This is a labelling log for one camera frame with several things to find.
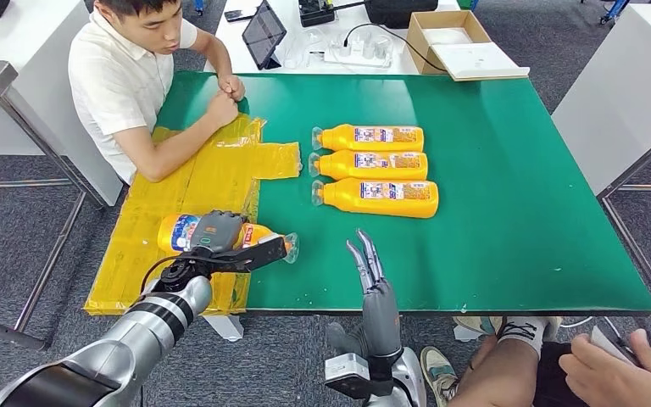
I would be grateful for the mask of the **person's right hand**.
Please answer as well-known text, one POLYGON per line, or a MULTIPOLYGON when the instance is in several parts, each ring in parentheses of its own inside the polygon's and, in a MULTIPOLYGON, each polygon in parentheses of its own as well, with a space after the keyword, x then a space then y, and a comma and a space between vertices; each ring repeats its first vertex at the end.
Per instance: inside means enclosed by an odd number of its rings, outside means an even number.
POLYGON ((236 101, 229 93, 218 91, 210 100, 204 115, 206 123, 213 131, 230 124, 238 115, 236 101))

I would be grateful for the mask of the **person's left hand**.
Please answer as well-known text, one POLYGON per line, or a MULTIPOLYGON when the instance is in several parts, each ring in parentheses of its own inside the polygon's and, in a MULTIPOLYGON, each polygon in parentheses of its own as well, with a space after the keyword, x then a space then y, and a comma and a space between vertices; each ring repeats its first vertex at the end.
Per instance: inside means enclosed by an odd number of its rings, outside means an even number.
POLYGON ((234 101, 240 102, 244 98, 245 86, 238 76, 219 75, 218 84, 220 90, 230 96, 234 101))

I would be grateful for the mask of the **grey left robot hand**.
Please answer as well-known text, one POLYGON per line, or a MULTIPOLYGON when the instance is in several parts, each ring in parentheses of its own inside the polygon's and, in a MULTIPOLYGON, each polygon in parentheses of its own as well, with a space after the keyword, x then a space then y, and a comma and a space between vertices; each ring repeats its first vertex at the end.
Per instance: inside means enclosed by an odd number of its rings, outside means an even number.
POLYGON ((214 209, 202 216, 196 224, 188 249, 203 247, 214 254, 229 251, 246 220, 240 213, 214 209))

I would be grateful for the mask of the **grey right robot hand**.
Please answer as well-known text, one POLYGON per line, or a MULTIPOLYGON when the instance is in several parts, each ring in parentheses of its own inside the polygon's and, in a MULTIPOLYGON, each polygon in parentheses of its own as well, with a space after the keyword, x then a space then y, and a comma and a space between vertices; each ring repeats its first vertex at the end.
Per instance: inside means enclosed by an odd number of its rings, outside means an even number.
POLYGON ((349 241, 346 246, 363 291, 362 322, 350 332, 332 322, 326 328, 326 341, 342 354, 355 353, 364 359, 391 357, 403 347, 395 292, 370 236, 360 228, 356 235, 363 247, 359 249, 349 241))

